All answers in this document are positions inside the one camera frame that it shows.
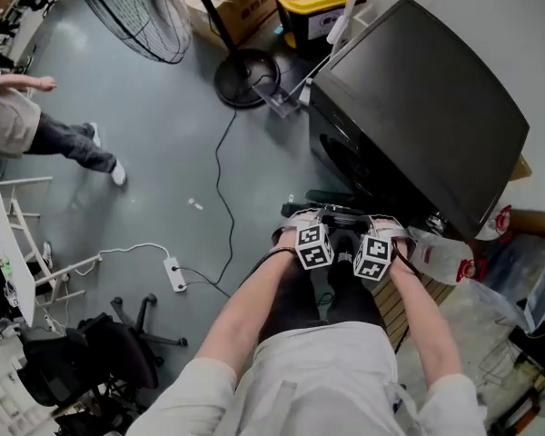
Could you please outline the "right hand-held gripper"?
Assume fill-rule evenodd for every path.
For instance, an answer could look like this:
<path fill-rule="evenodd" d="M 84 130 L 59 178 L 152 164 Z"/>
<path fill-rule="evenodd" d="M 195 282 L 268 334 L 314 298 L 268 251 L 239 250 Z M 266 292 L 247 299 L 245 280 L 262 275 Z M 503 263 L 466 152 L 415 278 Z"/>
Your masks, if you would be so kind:
<path fill-rule="evenodd" d="M 364 215 L 363 220 L 367 223 L 367 235 L 361 238 L 360 247 L 353 260 L 353 273 L 357 277 L 379 282 L 391 264 L 390 241 L 410 241 L 411 234 L 394 217 Z M 385 240 L 378 238 L 382 228 Z"/>

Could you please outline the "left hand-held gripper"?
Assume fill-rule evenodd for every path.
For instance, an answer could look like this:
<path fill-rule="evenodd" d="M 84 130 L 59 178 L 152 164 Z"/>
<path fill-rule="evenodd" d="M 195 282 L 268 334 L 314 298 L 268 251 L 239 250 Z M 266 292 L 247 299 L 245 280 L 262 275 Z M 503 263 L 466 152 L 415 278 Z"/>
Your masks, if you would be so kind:
<path fill-rule="evenodd" d="M 331 231 L 330 220 L 329 210 L 317 208 L 294 213 L 284 221 L 284 230 L 298 230 L 295 250 L 304 270 L 332 264 L 334 251 L 328 234 Z"/>

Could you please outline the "person's right forearm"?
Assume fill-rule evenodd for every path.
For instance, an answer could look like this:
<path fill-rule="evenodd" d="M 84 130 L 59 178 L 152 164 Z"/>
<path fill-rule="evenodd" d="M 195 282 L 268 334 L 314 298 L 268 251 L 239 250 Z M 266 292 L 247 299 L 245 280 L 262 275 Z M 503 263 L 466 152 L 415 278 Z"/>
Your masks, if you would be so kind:
<path fill-rule="evenodd" d="M 437 303 L 404 258 L 396 256 L 390 276 L 406 311 L 409 331 L 421 360 L 426 386 L 449 375 L 461 374 L 461 357 L 451 329 Z"/>

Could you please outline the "person's left forearm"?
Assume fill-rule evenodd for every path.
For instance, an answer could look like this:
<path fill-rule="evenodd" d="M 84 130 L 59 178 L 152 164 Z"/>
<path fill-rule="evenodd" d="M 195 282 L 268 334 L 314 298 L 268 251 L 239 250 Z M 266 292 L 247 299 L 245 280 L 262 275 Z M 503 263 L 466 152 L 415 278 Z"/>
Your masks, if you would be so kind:
<path fill-rule="evenodd" d="M 197 359 L 222 362 L 239 373 L 273 305 L 282 276 L 293 260 L 296 231 L 286 230 L 271 250 L 271 255 L 234 293 L 215 319 Z"/>

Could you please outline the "large black machine cabinet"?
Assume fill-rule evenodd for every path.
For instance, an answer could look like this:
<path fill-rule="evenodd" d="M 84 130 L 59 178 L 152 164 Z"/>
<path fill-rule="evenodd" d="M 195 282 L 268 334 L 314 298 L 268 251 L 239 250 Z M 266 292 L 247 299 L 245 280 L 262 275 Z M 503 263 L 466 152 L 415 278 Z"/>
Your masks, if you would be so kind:
<path fill-rule="evenodd" d="M 312 80 L 312 153 L 379 213 L 470 241 L 529 132 L 491 69 L 440 19 L 398 0 Z"/>

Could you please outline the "white plastic bags red print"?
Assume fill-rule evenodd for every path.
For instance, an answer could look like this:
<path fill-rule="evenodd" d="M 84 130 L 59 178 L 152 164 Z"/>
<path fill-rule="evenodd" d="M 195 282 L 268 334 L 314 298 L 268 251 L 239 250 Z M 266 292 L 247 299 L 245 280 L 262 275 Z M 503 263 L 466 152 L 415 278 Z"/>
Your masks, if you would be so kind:
<path fill-rule="evenodd" d="M 475 259 L 464 242 L 443 238 L 410 226 L 415 241 L 410 261 L 420 272 L 434 281 L 455 286 L 459 282 L 479 279 L 486 270 L 483 260 Z"/>

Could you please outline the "wooden slatted board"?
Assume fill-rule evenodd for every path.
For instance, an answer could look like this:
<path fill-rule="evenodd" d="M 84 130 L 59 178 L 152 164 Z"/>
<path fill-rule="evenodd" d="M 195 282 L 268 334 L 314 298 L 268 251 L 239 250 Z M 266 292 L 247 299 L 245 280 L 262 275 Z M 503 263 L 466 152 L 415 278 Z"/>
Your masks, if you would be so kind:
<path fill-rule="evenodd" d="M 441 303 L 453 288 L 428 276 L 391 274 L 393 277 L 381 282 L 372 294 L 394 350 L 398 351 L 404 340 L 412 338 L 422 358 L 438 359 L 443 352 L 455 355 L 450 327 L 440 312 Z"/>

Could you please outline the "person's black trousers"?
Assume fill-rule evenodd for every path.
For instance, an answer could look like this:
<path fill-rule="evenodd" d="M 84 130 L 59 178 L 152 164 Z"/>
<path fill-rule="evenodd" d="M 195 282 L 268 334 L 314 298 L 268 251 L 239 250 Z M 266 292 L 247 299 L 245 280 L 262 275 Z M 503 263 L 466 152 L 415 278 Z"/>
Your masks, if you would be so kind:
<path fill-rule="evenodd" d="M 353 323 L 362 332 L 360 342 L 365 342 L 372 335 L 376 342 L 386 344 L 388 341 L 383 319 L 373 296 L 362 285 L 362 281 L 353 275 L 353 248 L 352 238 L 342 235 L 337 243 L 337 261 L 327 274 L 327 282 L 333 289 L 334 297 L 324 321 L 316 306 L 311 275 L 301 267 L 294 255 L 291 265 L 282 276 L 257 342 L 281 332 Z"/>

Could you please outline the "clear acrylic stand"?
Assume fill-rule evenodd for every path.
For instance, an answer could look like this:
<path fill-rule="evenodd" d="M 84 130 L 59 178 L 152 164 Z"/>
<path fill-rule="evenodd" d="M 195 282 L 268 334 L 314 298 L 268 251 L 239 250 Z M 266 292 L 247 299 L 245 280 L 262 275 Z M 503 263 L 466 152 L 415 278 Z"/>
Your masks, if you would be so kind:
<path fill-rule="evenodd" d="M 300 108 L 299 103 L 278 84 L 258 83 L 253 90 L 281 118 L 286 118 Z"/>

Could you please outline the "clear plastic wrapping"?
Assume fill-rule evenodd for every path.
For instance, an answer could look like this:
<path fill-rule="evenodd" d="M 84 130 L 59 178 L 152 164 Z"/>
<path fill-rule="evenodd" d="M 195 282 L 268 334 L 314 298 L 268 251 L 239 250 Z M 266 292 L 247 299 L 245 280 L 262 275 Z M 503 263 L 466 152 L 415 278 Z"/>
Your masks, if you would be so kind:
<path fill-rule="evenodd" d="M 507 233 L 490 242 L 481 260 L 472 291 L 526 333 L 535 332 L 545 319 L 545 238 Z"/>

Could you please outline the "white power strip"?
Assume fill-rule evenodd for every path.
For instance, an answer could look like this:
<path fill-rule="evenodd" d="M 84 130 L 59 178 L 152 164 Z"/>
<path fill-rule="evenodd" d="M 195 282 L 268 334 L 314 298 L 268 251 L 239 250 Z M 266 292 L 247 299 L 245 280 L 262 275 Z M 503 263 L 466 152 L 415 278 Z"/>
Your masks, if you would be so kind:
<path fill-rule="evenodd" d="M 170 284 L 173 291 L 182 293 L 187 290 L 187 283 L 182 275 L 182 269 L 175 257 L 168 257 L 163 261 Z"/>

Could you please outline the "flat brown cardboard sheet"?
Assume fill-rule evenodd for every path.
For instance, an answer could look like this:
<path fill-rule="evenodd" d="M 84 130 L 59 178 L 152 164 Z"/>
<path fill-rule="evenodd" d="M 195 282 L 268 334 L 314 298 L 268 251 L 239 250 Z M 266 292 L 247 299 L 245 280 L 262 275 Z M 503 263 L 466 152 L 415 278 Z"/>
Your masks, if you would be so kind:
<path fill-rule="evenodd" d="M 510 182 L 518 181 L 520 179 L 525 179 L 532 176 L 532 170 L 525 160 L 525 158 L 520 155 L 517 162 L 515 163 L 514 169 L 510 175 Z"/>

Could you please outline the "black standing floor fan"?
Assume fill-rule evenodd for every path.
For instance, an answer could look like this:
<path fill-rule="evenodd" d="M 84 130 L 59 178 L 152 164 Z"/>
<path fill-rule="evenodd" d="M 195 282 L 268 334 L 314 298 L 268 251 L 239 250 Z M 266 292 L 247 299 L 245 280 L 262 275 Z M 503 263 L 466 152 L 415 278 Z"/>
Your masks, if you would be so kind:
<path fill-rule="evenodd" d="M 184 0 L 84 0 L 104 26 L 139 55 L 163 64 L 179 64 L 191 43 L 191 22 Z M 233 108 L 264 103 L 257 86 L 277 87 L 281 71 L 273 57 L 260 49 L 239 48 L 233 42 L 212 0 L 200 0 L 208 19 L 228 51 L 216 69 L 213 87 Z"/>

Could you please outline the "person's light grey shirt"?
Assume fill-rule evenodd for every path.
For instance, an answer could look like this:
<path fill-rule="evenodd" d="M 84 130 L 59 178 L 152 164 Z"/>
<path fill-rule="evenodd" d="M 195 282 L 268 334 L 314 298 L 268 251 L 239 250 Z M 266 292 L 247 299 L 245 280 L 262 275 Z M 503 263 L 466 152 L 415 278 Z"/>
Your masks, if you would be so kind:
<path fill-rule="evenodd" d="M 484 418 L 462 374 L 417 406 L 385 332 L 343 322 L 274 335 L 243 376 L 190 361 L 126 436 L 486 436 Z"/>

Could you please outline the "large printed cardboard box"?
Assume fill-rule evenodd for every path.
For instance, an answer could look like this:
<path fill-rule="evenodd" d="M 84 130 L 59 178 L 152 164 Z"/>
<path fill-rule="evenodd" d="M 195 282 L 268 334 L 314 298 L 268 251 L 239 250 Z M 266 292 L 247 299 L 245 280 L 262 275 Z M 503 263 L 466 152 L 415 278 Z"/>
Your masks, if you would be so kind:
<path fill-rule="evenodd" d="M 221 47 L 225 46 L 215 22 L 201 0 L 184 0 L 193 31 Z M 275 0 L 211 0 L 235 45 L 246 42 L 277 7 Z"/>

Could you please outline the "black office chair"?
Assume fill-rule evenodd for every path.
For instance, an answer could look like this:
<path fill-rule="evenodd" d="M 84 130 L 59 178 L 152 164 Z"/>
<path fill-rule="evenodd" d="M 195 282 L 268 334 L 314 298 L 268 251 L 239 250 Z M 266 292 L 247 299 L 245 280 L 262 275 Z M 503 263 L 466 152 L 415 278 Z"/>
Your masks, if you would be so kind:
<path fill-rule="evenodd" d="M 158 388 L 158 369 L 164 365 L 153 345 L 188 344 L 184 337 L 173 340 L 145 331 L 146 310 L 156 303 L 154 294 L 145 296 L 131 320 L 122 298 L 115 297 L 114 315 L 83 320 L 57 339 L 24 343 L 16 373 L 38 404 L 53 408 L 54 436 L 125 436 L 146 411 L 139 393 Z"/>

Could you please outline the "white table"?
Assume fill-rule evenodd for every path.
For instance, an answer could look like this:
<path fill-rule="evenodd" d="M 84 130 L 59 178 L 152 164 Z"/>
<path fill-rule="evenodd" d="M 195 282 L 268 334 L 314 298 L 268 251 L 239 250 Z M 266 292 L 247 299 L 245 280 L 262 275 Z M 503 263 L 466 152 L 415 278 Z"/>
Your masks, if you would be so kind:
<path fill-rule="evenodd" d="M 16 191 L 25 185 L 49 183 L 52 180 L 51 176 L 45 176 L 0 181 L 0 272 L 1 260 L 6 257 L 13 273 L 11 279 L 5 278 L 5 281 L 14 288 L 17 308 L 29 327 L 34 323 L 37 308 L 46 308 L 85 294 L 84 290 L 63 296 L 58 293 L 61 283 L 70 273 L 87 264 L 102 261 L 100 255 L 95 255 L 56 272 L 48 268 L 26 222 L 28 218 L 38 219 L 40 214 L 23 212 Z"/>

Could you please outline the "white plastic tray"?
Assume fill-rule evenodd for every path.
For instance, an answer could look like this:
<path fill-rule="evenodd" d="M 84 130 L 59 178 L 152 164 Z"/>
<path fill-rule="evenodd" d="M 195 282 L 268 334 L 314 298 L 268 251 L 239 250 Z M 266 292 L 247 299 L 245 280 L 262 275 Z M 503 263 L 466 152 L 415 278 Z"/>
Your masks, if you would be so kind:
<path fill-rule="evenodd" d="M 30 396 L 16 372 L 0 376 L 0 436 L 30 436 L 50 417 L 50 409 Z"/>

